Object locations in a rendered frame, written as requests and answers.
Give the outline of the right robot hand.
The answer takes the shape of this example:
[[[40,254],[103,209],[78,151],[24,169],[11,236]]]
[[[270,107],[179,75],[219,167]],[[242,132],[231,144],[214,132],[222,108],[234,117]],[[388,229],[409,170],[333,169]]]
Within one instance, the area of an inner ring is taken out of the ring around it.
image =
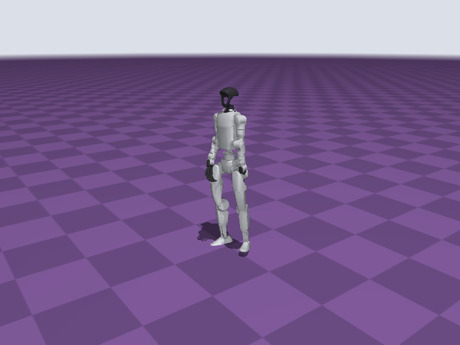
[[[207,168],[206,168],[206,171],[205,171],[205,175],[207,176],[207,180],[210,180],[211,182],[217,181],[212,176],[213,175],[213,165],[210,165],[210,160],[207,160],[207,162],[206,162],[206,167]]]

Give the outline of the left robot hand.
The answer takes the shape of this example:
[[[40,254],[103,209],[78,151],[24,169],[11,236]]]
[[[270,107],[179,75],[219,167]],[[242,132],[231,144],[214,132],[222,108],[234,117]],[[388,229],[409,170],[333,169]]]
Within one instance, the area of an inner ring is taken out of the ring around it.
[[[245,173],[247,172],[247,170],[245,170],[245,171],[243,172],[242,167],[239,167],[239,172],[240,172],[242,175],[245,175]],[[243,181],[245,181],[245,179],[244,179]]]

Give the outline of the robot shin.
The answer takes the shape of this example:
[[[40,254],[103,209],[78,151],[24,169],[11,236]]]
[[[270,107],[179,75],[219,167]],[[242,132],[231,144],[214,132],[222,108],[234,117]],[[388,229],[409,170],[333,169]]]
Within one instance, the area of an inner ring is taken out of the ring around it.
[[[242,231],[244,242],[249,243],[249,207],[247,205],[246,213],[244,211],[239,212],[239,225]]]
[[[215,204],[215,207],[216,207],[216,218],[218,221],[219,230],[221,232],[221,238],[223,239],[224,237],[226,237],[226,225],[228,224],[229,212],[227,210],[225,211],[220,210],[216,206],[216,204]]]

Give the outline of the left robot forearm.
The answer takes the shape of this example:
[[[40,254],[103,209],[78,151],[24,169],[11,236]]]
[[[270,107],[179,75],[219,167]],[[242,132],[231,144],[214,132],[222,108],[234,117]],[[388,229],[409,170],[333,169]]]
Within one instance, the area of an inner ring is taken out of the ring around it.
[[[242,167],[243,172],[244,172],[247,169],[247,166],[246,166],[246,160],[245,160],[246,149],[245,149],[245,145],[244,145],[243,141],[240,141],[239,147],[240,147],[240,149],[238,149],[236,151],[236,153],[237,153],[237,164],[238,164],[239,167]]]

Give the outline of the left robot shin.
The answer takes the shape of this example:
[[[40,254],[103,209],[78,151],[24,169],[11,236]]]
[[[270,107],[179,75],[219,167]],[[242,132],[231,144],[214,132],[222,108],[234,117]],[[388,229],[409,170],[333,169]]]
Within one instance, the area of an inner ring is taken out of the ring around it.
[[[249,207],[247,205],[246,213],[244,211],[239,212],[239,225],[242,231],[244,242],[249,243]]]

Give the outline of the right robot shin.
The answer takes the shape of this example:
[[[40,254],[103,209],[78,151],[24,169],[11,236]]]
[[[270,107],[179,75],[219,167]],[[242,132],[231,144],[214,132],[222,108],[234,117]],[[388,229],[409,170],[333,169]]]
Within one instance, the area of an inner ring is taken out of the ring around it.
[[[225,211],[220,210],[216,206],[216,204],[215,204],[215,207],[216,207],[216,218],[218,221],[219,230],[221,232],[221,238],[223,239],[224,237],[226,237],[226,225],[228,224],[229,212],[227,210]]]

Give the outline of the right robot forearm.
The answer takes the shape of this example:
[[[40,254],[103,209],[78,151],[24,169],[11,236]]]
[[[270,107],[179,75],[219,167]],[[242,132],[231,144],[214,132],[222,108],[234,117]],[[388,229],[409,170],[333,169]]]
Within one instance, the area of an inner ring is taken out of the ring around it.
[[[211,151],[208,154],[208,160],[210,160],[210,165],[214,164],[214,161],[216,159],[216,155],[217,155],[218,150],[219,150],[219,146],[217,144],[212,143],[211,144]]]

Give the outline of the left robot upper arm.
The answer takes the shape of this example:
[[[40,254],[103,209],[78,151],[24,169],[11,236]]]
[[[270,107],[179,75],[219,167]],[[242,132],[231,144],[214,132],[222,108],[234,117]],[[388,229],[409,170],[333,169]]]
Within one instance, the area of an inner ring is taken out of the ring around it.
[[[236,124],[236,135],[237,135],[237,140],[234,141],[234,148],[239,149],[239,143],[240,141],[244,142],[244,137],[245,137],[245,126],[247,123],[247,118],[244,115],[241,114],[235,114],[234,115],[234,123]]]

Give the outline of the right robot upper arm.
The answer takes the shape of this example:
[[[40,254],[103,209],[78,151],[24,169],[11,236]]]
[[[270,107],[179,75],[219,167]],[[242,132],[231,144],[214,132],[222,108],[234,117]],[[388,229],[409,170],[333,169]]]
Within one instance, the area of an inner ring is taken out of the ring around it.
[[[219,143],[218,143],[218,136],[217,136],[217,126],[216,126],[216,123],[217,123],[217,115],[218,115],[218,113],[216,113],[216,114],[213,115],[213,121],[214,121],[214,126],[215,126],[215,127],[214,127],[214,131],[215,131],[215,133],[216,133],[216,136],[214,136],[214,137],[212,138],[212,142],[213,142],[214,144],[219,144]]]

